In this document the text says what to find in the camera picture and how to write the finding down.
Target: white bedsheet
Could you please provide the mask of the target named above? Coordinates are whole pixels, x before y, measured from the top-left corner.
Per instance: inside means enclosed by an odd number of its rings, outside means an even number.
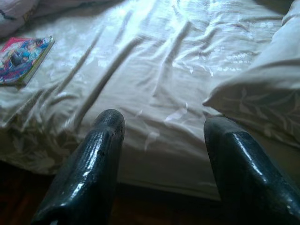
[[[203,137],[217,112],[202,101],[251,64],[288,8],[282,0],[125,0],[34,20],[18,35],[56,43],[27,87],[0,89],[0,159],[54,173],[96,116],[114,108],[127,125],[119,181],[218,199]]]

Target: book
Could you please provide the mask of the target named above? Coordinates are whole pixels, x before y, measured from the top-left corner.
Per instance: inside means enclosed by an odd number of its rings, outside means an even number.
[[[53,44],[52,37],[10,38],[0,50],[0,86],[25,86]]]

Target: floor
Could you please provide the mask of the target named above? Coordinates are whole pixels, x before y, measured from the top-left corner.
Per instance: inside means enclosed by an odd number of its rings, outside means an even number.
[[[0,224],[30,224],[52,178],[0,163]],[[167,204],[116,197],[110,225],[225,225]]]

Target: pillow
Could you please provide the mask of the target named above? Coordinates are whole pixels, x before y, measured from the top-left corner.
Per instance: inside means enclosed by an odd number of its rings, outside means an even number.
[[[218,85],[203,105],[300,147],[300,0],[252,65]]]
[[[0,0],[0,38],[23,26],[39,0]]]

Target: comic book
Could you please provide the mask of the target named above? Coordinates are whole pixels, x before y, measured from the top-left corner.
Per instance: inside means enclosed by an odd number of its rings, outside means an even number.
[[[10,38],[0,50],[0,86],[25,86],[54,44],[47,38]]]

